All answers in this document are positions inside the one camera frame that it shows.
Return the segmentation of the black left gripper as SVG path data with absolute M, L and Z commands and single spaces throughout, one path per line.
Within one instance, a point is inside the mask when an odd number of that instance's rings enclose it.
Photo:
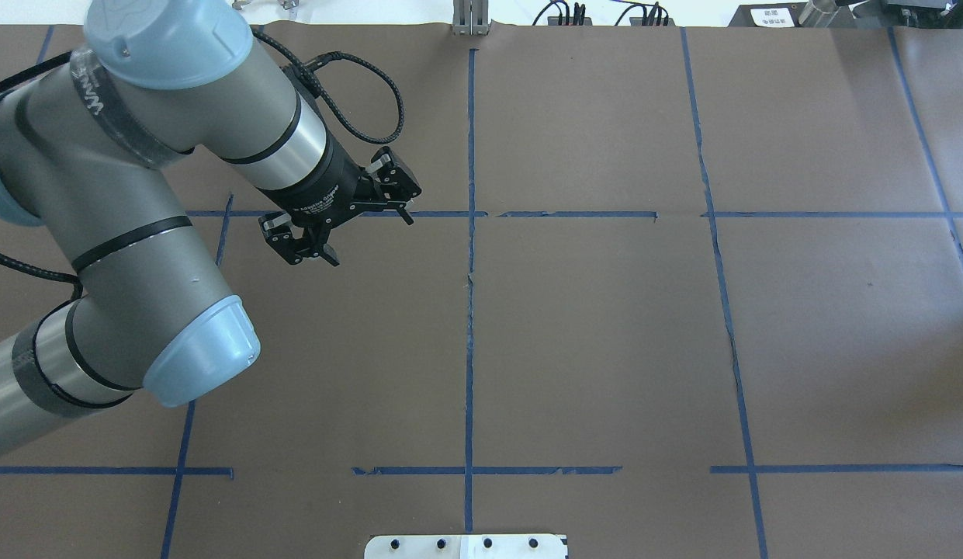
M 332 143 L 310 174 L 275 191 L 275 205 L 286 214 L 258 217 L 265 243 L 292 266 L 304 259 L 341 262 L 328 240 L 333 227 L 359 213 L 393 211 L 414 225 L 409 205 L 422 194 L 413 170 L 392 148 L 380 148 L 362 168 L 339 143 Z M 301 230 L 294 237 L 293 225 Z

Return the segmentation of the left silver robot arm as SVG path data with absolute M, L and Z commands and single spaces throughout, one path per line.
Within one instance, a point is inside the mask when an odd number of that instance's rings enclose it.
M 162 170 L 197 148 L 269 201 L 265 243 L 290 265 L 338 265 L 328 239 L 366 212 L 421 195 L 393 152 L 403 130 L 353 162 L 317 108 L 352 124 L 310 63 L 222 1 L 95 1 L 85 43 L 0 81 L 0 220 L 44 226 L 70 273 L 0 254 L 0 265 L 69 283 L 69 301 L 0 343 L 0 457 L 145 389 L 163 406 L 197 399 L 260 355 Z

